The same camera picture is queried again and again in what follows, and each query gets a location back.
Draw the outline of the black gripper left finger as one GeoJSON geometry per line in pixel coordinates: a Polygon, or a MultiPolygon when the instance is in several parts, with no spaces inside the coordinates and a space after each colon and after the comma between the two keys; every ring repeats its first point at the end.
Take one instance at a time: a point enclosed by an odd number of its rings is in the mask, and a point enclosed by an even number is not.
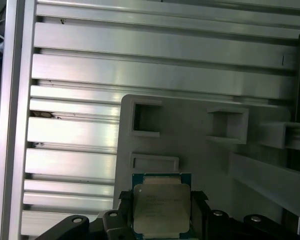
{"type": "Polygon", "coordinates": [[[71,215],[42,233],[38,240],[133,240],[133,193],[122,191],[117,209],[107,210],[90,221],[83,215],[71,215]]]}

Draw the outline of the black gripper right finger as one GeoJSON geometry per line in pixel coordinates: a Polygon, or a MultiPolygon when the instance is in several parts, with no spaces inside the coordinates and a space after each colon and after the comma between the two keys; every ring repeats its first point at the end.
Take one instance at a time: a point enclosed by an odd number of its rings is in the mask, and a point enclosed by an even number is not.
{"type": "Polygon", "coordinates": [[[203,191],[191,192],[190,226],[199,240],[300,240],[300,235],[259,214],[242,221],[222,210],[212,210],[203,191]]]}

